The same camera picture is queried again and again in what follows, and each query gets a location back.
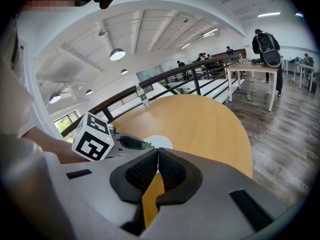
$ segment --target jeans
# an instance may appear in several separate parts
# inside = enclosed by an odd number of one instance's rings
[[[269,73],[265,73],[265,78],[267,81],[269,81]],[[282,91],[282,86],[284,83],[284,79],[282,76],[282,64],[278,67],[278,71],[276,72],[276,86],[275,89],[281,93]]]

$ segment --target green object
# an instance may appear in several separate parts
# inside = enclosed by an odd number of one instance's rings
[[[141,146],[143,150],[155,148],[154,146],[152,146],[152,143],[148,143],[148,142],[142,142]]]

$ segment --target hardwood floor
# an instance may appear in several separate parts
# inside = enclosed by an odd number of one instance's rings
[[[253,180],[291,206],[309,192],[320,165],[320,86],[299,89],[299,77],[283,72],[283,96],[271,95],[264,73],[255,72],[225,105],[244,126],[253,156]]]

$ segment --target round wooden table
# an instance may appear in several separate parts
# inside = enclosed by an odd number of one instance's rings
[[[113,124],[142,140],[153,135],[167,137],[174,150],[228,164],[252,178],[251,146],[238,118],[221,103],[200,95],[172,95],[140,105]],[[145,226],[158,213],[156,198],[164,193],[160,174],[142,197]]]

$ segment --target black railing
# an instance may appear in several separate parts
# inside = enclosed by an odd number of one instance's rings
[[[155,84],[155,83],[163,81],[163,80],[165,80],[166,83],[169,83],[170,79],[177,80],[177,81],[173,81],[173,82],[180,82],[178,80],[179,79],[181,80],[181,83],[153,96],[152,98],[149,99],[150,101],[155,100],[156,98],[158,98],[168,92],[171,92],[172,90],[177,89],[178,87],[180,87],[186,83],[189,83],[191,81],[194,81],[195,89],[189,91],[188,94],[191,94],[193,92],[197,92],[198,95],[201,95],[201,91],[200,91],[201,88],[203,88],[204,86],[207,86],[208,84],[212,83],[213,81],[215,81],[221,77],[224,77],[226,75],[224,69],[229,67],[230,65],[236,63],[236,60],[234,60],[233,58],[238,59],[239,56],[226,56],[226,57],[212,58],[212,59],[197,61],[197,62],[194,62],[191,64],[177,67],[177,68],[172,69],[170,71],[158,74],[154,77],[151,77],[145,81],[140,82],[139,85],[145,89],[145,88],[148,88],[149,86],[151,86],[152,84]],[[220,66],[218,68],[216,68],[217,62],[224,62],[224,64],[220,63],[219,64]],[[214,76],[217,76],[217,77],[215,77],[211,81],[199,86],[198,79],[204,79],[204,78],[210,79],[210,75],[212,75],[213,77]],[[213,92],[214,90],[216,90],[218,87],[220,87],[221,85],[223,85],[226,82],[228,82],[228,80],[219,84],[218,86],[216,86],[215,88],[213,88],[209,92],[205,93],[203,96],[207,96],[209,93]],[[112,114],[110,113],[110,109],[114,110],[114,109],[118,108],[119,106],[122,106],[125,102],[129,102],[131,99],[135,99],[136,97],[137,97],[136,87],[131,86],[131,87],[121,91],[120,93],[108,98],[107,100],[103,101],[102,103],[95,106],[94,108],[90,109],[89,112],[94,115],[101,114],[101,112],[103,112],[104,115],[106,116],[106,118],[108,119],[108,122],[111,123],[115,118],[119,117],[120,115],[123,115],[124,113],[117,115],[116,117],[113,117]],[[76,129],[81,119],[82,119],[82,116],[78,120],[76,120],[74,123],[72,123],[68,128],[66,128],[61,133],[62,136],[65,137],[69,133],[71,133],[74,129]]]

